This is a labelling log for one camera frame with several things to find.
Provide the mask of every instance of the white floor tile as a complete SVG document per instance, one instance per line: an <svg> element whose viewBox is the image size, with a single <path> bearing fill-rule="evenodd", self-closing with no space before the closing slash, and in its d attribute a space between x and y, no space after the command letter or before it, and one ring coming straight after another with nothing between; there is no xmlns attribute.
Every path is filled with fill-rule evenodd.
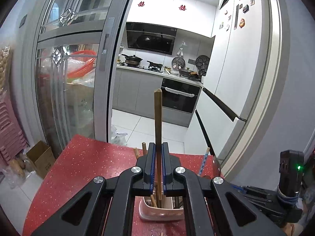
<svg viewBox="0 0 315 236"><path fill-rule="evenodd" d="M134 131L154 136L155 135L154 120L146 117L141 117L137 126L134 128Z"/></svg>
<svg viewBox="0 0 315 236"><path fill-rule="evenodd" d="M127 133L125 138L126 138L126 141L128 141L128 139L131 136L132 130L125 129L125 128L122 128L122 127L119 127L119 126L115 126L115 127L116 127L118 133Z"/></svg>
<svg viewBox="0 0 315 236"><path fill-rule="evenodd" d="M20 186L21 190L26 194L26 196L32 201L34 199L37 190L42 184L43 179L37 175L35 172L32 173Z"/></svg>
<svg viewBox="0 0 315 236"><path fill-rule="evenodd" d="M188 128L162 122L162 137L178 142L184 142L185 134ZM146 117L141 117L134 131L155 135L154 120Z"/></svg>
<svg viewBox="0 0 315 236"><path fill-rule="evenodd" d="M8 182L4 179L0 184L0 205L11 224L22 235L31 201L18 186L10 189Z"/></svg>
<svg viewBox="0 0 315 236"><path fill-rule="evenodd" d="M174 140L169 140L162 138L162 143L167 142L169 145L169 152L173 154L184 154L184 143L177 142Z"/></svg>
<svg viewBox="0 0 315 236"><path fill-rule="evenodd" d="M166 139L184 142L187 130L183 126L162 122L162 137Z"/></svg>
<svg viewBox="0 0 315 236"><path fill-rule="evenodd" d="M142 149L142 142L146 143L146 147L148 149L149 143L155 142L155 137L152 135L148 135L148 134L134 131L134 132L132 132L132 134L131 134L128 142L127 142L127 146Z"/></svg>
<svg viewBox="0 0 315 236"><path fill-rule="evenodd" d="M138 115L113 109L111 124L128 130L133 130L140 118L141 117Z"/></svg>

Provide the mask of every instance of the sliding glass door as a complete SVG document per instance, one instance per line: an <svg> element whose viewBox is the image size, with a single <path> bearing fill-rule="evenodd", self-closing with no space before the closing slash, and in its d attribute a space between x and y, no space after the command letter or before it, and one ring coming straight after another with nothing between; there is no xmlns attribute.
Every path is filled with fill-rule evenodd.
<svg viewBox="0 0 315 236"><path fill-rule="evenodd" d="M129 1L50 0L37 42L35 84L55 156L75 134L108 140L115 57Z"/></svg>

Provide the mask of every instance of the built-in oven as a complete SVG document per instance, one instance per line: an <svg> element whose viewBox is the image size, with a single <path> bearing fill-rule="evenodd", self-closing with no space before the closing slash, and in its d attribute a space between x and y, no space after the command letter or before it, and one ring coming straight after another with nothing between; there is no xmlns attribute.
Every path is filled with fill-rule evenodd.
<svg viewBox="0 0 315 236"><path fill-rule="evenodd" d="M162 82L162 106L192 113L200 88L180 81L164 78Z"/></svg>

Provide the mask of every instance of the speckled red surface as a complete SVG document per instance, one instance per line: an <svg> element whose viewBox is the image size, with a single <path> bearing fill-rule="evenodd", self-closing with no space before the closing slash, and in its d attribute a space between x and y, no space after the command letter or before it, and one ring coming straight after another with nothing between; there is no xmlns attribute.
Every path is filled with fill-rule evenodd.
<svg viewBox="0 0 315 236"><path fill-rule="evenodd" d="M175 154L183 167L199 172L202 155ZM75 135L45 177L26 217L23 236L31 233L95 176L111 178L136 164L133 149ZM213 177L212 156L208 156L203 175ZM139 217L140 197L136 197L132 235L186 235L184 220L149 222Z"/></svg>

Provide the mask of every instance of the gray cabinet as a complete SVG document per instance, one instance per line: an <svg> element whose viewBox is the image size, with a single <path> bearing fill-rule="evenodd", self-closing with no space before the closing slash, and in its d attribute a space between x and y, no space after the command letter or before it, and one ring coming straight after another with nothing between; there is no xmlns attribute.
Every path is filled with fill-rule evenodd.
<svg viewBox="0 0 315 236"><path fill-rule="evenodd" d="M113 106L117 106L121 69L117 68L114 82Z"/></svg>
<svg viewBox="0 0 315 236"><path fill-rule="evenodd" d="M136 104L137 114L154 119L154 91L161 88L163 78L158 75L142 75Z"/></svg>
<svg viewBox="0 0 315 236"><path fill-rule="evenodd" d="M117 107L125 111L135 111L141 74L132 70L122 70L118 90Z"/></svg>
<svg viewBox="0 0 315 236"><path fill-rule="evenodd" d="M188 127L191 117L191 113L162 107L162 121Z"/></svg>

